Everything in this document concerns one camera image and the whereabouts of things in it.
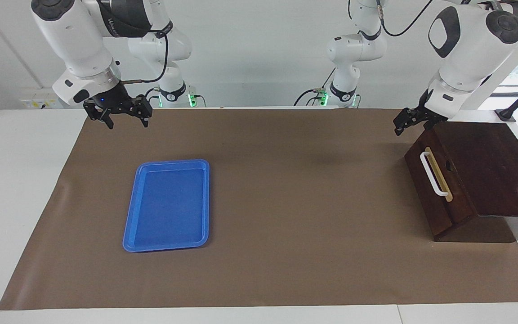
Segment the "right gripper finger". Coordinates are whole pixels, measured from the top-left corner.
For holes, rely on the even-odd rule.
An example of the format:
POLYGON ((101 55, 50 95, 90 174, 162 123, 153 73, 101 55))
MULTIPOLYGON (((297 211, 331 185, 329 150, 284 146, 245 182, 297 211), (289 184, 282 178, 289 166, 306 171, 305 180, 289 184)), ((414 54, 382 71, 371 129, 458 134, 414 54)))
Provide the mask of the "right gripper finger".
POLYGON ((109 129, 113 129, 114 123, 109 109, 98 109, 94 101, 84 101, 84 110, 92 121, 100 121, 105 123, 109 129))
POLYGON ((143 127, 148 127, 152 113, 153 108, 145 95, 138 95, 131 100, 131 116, 138 118, 143 127))

